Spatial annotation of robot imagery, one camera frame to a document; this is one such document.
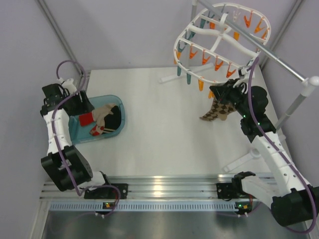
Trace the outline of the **white round clip hanger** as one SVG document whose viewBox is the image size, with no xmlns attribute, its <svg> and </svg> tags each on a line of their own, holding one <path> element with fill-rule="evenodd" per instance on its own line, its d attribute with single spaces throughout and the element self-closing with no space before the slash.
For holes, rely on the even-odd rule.
<svg viewBox="0 0 319 239">
<path fill-rule="evenodd" d="M 261 53 L 227 20 L 264 46 L 270 39 L 271 25 L 263 13 L 232 2 L 216 3 L 213 7 L 221 16 L 204 8 L 193 16 L 175 40 L 176 74 L 185 76 L 187 83 L 198 80 L 200 86 L 224 84 L 237 78 L 238 69 L 250 66 Z"/>
</svg>

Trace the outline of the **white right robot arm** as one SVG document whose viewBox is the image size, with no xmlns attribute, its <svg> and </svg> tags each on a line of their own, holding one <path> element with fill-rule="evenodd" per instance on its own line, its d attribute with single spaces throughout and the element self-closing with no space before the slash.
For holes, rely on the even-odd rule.
<svg viewBox="0 0 319 239">
<path fill-rule="evenodd" d="M 218 103 L 230 104 L 241 115 L 241 129 L 271 170 L 277 187 L 261 180 L 255 173 L 241 172 L 232 179 L 237 197 L 251 195 L 265 204 L 276 222 L 287 227 L 312 220 L 319 214 L 319 189 L 313 187 L 297 170 L 284 150 L 276 129 L 266 115 L 267 92 L 245 83 L 235 86 L 229 80 L 210 86 Z"/>
</svg>

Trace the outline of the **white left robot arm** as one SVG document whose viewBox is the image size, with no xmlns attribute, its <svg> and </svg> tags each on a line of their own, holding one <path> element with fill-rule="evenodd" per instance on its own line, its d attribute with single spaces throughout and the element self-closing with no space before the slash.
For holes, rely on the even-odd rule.
<svg viewBox="0 0 319 239">
<path fill-rule="evenodd" d="M 70 117 L 93 110 L 84 91 L 71 94 L 61 84 L 42 88 L 45 98 L 40 114 L 48 130 L 48 151 L 41 165 L 60 191 L 95 190 L 102 197 L 112 194 L 107 176 L 94 172 L 85 157 L 73 145 L 69 133 Z"/>
</svg>

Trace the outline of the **beige sock with red cuff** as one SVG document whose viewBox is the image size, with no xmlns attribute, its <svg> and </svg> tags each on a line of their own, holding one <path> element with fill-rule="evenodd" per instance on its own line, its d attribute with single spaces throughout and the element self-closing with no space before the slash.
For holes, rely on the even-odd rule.
<svg viewBox="0 0 319 239">
<path fill-rule="evenodd" d="M 96 122 L 98 126 L 104 126 L 104 117 L 108 114 L 113 115 L 112 108 L 116 104 L 105 104 L 102 107 L 96 108 L 89 113 L 85 113 L 79 116 L 79 122 L 81 126 L 87 126 L 93 122 Z"/>
</svg>

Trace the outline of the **brown argyle sock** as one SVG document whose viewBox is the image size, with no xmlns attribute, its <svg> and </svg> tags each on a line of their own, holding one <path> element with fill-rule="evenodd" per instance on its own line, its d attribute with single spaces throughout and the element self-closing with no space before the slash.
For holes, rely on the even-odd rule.
<svg viewBox="0 0 319 239">
<path fill-rule="evenodd" d="M 225 121 L 231 113 L 236 112 L 236 109 L 231 103 L 221 104 L 216 98 L 214 98 L 211 109 L 203 116 L 200 117 L 204 121 L 214 121 L 220 119 Z"/>
</svg>

